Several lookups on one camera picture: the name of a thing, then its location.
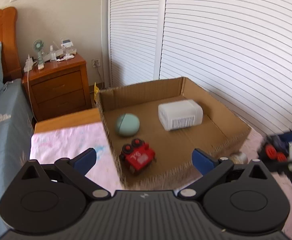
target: drawer handle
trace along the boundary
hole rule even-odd
[[[61,103],[61,104],[58,105],[58,107],[62,107],[62,106],[64,106],[64,105],[67,105],[68,103],[69,103],[69,102]]]
[[[56,89],[63,88],[63,87],[65,87],[65,84],[63,84],[63,85],[61,85],[59,87],[52,88],[52,90],[56,90]]]

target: beige wall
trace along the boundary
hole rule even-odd
[[[89,85],[101,82],[91,60],[101,53],[101,0],[0,0],[0,8],[14,6],[18,10],[17,44],[22,65],[30,54],[35,56],[32,44],[36,39],[45,42],[45,52],[52,41],[60,38],[73,41],[79,54],[87,61]],[[103,78],[103,68],[99,68]]]

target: pink cloth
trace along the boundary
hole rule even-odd
[[[262,136],[252,129],[241,148],[249,160],[257,158],[256,151],[261,141]],[[72,159],[90,147],[96,150],[97,161],[86,177],[112,194],[115,190],[123,189],[101,122],[34,134],[31,139],[30,158],[37,159],[41,164],[54,163],[62,157]],[[292,184],[286,176],[279,176],[277,173],[273,176],[291,204],[283,232],[292,239]]]

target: white louvered door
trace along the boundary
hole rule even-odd
[[[112,86],[153,79],[159,0],[110,0]]]
[[[160,78],[178,76],[259,132],[292,128],[292,0],[166,0]]]

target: portable fan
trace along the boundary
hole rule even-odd
[[[44,42],[42,40],[36,40],[33,45],[33,50],[38,53],[38,69],[41,70],[44,68],[44,60],[43,60],[43,49]]]

